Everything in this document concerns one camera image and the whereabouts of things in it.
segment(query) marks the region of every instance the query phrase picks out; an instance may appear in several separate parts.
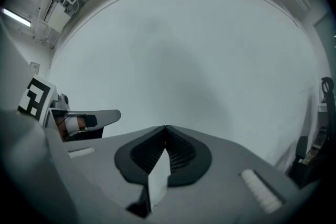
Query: fluorescent light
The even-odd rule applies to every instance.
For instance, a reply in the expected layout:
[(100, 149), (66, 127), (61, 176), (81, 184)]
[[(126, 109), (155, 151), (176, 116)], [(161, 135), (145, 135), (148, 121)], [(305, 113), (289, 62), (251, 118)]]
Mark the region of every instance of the fluorescent light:
[(23, 23), (24, 25), (27, 25), (27, 26), (30, 27), (30, 22), (27, 21), (27, 20), (25, 20), (25, 19), (23, 19), (23, 18), (21, 18), (20, 16), (14, 14), (14, 13), (12, 13), (12, 12), (10, 12), (9, 10), (6, 10), (5, 8), (1, 9), (1, 11), (2, 11), (3, 14), (6, 14), (6, 15), (8, 15), (9, 17), (11, 17), (11, 18), (13, 18), (13, 19), (19, 21), (20, 23)]

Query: white ridged pad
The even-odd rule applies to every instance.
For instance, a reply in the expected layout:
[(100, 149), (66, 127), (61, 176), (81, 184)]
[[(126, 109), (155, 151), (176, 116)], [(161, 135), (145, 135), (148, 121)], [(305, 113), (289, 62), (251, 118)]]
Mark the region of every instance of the white ridged pad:
[(253, 170), (245, 170), (241, 173), (241, 176), (265, 213), (273, 213), (282, 206), (282, 202), (260, 180)]
[(96, 150), (93, 147), (88, 147), (88, 148), (84, 148), (84, 149), (78, 150), (78, 151), (71, 151), (71, 152), (69, 152), (69, 156), (72, 159), (72, 158), (88, 155), (88, 154), (91, 154), (93, 152), (96, 152)]

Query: gray surface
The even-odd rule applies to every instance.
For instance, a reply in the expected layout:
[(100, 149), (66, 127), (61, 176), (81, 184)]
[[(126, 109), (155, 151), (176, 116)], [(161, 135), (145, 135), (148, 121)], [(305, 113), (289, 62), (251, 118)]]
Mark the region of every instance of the gray surface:
[(212, 164), (195, 184), (168, 188), (149, 220), (174, 224), (251, 223), (257, 220), (264, 213), (239, 175), (246, 169), (255, 170), (285, 201), (297, 195), (298, 188), (289, 178), (244, 147), (200, 132), (175, 128), (205, 143), (212, 153)]
[(137, 202), (143, 186), (128, 183), (120, 174), (114, 164), (114, 155), (122, 145), (134, 140), (156, 127), (151, 127), (137, 132), (112, 136), (102, 139), (73, 141), (64, 143), (67, 151), (81, 150), (93, 147), (96, 152), (76, 157), (71, 161), (93, 184), (99, 186), (104, 194), (122, 208)]
[(59, 134), (31, 117), (0, 112), (0, 156), (22, 195), (55, 223), (148, 223), (111, 201), (73, 165)]
[[(7, 175), (36, 210), (56, 223), (283, 223), (317, 186), (314, 183), (298, 192), (288, 178), (242, 146), (177, 127), (206, 143), (212, 151), (213, 163), (194, 185), (169, 188), (157, 209), (143, 220), (112, 201), (105, 194), (106, 189), (92, 183), (93, 178), (88, 180), (70, 159), (65, 145), (68, 150), (78, 150), (90, 144), (99, 149), (96, 152), (99, 154), (110, 148), (112, 141), (118, 148), (118, 143), (126, 143), (155, 127), (123, 136), (64, 144), (55, 130), (42, 129), (33, 118), (15, 112), (0, 112), (0, 118), (0, 156)], [(97, 141), (108, 142), (103, 146)], [(100, 166), (102, 160), (98, 157), (96, 165)], [(259, 173), (281, 194), (285, 205), (273, 214), (263, 214), (239, 176), (245, 169)]]

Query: rounded white wall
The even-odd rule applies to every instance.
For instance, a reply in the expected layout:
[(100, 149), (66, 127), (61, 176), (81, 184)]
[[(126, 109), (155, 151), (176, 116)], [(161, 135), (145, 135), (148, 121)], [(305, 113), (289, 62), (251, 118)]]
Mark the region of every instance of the rounded white wall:
[(72, 110), (121, 111), (103, 136), (172, 124), (271, 164), (309, 134), (319, 82), (303, 31), (263, 0), (120, 0), (72, 36), (49, 80)]

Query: white wall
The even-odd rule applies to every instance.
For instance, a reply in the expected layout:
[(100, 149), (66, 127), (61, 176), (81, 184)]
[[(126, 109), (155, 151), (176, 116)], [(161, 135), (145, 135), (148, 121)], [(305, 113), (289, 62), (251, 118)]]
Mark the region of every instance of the white wall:
[(1, 110), (17, 110), (24, 91), (34, 75), (13, 43), (14, 41), (0, 18)]
[(72, 36), (49, 80), (72, 110), (121, 111), (104, 136), (174, 124), (276, 164), (310, 133), (316, 70), (304, 32), (263, 0), (120, 0)]
[(40, 44), (39, 41), (35, 42), (33, 37), (11, 28), (8, 28), (8, 34), (19, 53), (28, 63), (28, 68), (30, 68), (29, 65), (31, 62), (39, 63), (40, 70), (38, 75), (48, 79), (50, 63), (53, 56), (53, 51), (50, 50), (50, 47)]
[(318, 68), (320, 78), (326, 76), (329, 77), (331, 73), (330, 67), (328, 65), (327, 54), (325, 53), (323, 44), (314, 25), (330, 11), (331, 8), (326, 0), (315, 0), (312, 3), (311, 11), (302, 21), (304, 30), (312, 43), (314, 53), (319, 63)]

